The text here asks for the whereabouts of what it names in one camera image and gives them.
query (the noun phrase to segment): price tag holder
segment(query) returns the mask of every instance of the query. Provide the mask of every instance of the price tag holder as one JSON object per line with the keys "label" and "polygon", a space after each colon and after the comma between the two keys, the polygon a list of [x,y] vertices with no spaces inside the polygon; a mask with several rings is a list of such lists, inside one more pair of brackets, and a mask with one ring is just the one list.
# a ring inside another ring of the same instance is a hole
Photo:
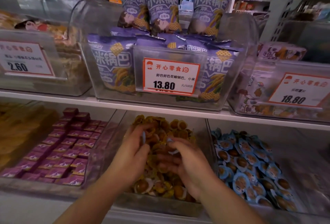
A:
{"label": "price tag holder", "polygon": [[143,59],[143,90],[191,96],[196,87],[200,64],[172,60]]}
{"label": "price tag holder", "polygon": [[38,43],[0,41],[0,64],[9,75],[55,77]]}
{"label": "price tag holder", "polygon": [[319,108],[330,93],[330,77],[285,73],[268,102]]}

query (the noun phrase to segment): price number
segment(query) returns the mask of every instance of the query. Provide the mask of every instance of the price number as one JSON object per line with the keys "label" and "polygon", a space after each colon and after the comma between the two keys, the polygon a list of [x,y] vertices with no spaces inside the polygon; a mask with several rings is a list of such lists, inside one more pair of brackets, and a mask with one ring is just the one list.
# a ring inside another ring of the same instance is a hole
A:
{"label": "price number", "polygon": [[161,81],[154,81],[155,88],[160,88],[160,89],[170,89],[174,90],[175,89],[175,83],[174,82],[165,82],[164,85]]}
{"label": "price number", "polygon": [[10,69],[13,71],[25,71],[28,72],[27,67],[24,63],[11,63],[7,62],[10,66]]}
{"label": "price number", "polygon": [[281,102],[299,104],[300,105],[301,103],[303,103],[306,100],[306,97],[297,96],[293,100],[292,100],[292,98],[293,98],[292,95],[283,96],[283,100]]}

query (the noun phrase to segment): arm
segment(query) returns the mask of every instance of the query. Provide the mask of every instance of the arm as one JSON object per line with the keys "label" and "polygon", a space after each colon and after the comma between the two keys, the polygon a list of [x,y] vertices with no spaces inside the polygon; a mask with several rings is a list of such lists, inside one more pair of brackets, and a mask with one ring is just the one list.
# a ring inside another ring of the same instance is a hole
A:
{"label": "arm", "polygon": [[188,192],[199,200],[216,224],[264,224],[262,218],[216,177],[203,152],[187,140],[168,142],[182,158],[158,155],[160,167],[180,176]]}
{"label": "arm", "polygon": [[54,224],[98,224],[103,221],[117,196],[143,174],[150,147],[147,144],[140,147],[140,136],[151,126],[139,125],[126,132],[106,172]]}

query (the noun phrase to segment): hand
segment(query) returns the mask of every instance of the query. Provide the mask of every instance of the hand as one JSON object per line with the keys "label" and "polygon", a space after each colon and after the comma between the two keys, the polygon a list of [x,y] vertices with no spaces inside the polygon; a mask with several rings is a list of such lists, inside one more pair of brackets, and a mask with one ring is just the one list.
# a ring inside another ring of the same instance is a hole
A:
{"label": "hand", "polygon": [[181,158],[172,155],[158,154],[159,167],[167,168],[168,171],[179,175],[183,184],[196,200],[200,200],[200,195],[208,181],[216,178],[203,152],[194,144],[182,138],[171,138],[174,142],[168,142],[171,148],[177,149]]}
{"label": "hand", "polygon": [[120,184],[119,194],[128,189],[143,174],[147,156],[150,150],[148,144],[140,147],[140,136],[143,131],[153,127],[153,124],[131,126],[124,135],[111,165],[105,175],[110,179],[115,178]]}

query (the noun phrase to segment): forearm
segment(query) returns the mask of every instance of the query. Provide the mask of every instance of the forearm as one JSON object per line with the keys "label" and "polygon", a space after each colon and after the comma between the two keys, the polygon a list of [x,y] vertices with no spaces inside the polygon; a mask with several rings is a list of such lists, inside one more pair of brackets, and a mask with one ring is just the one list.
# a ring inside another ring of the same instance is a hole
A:
{"label": "forearm", "polygon": [[262,218],[216,176],[205,185],[200,200],[216,224],[264,224]]}
{"label": "forearm", "polygon": [[101,223],[120,192],[119,186],[104,174],[54,224]]}

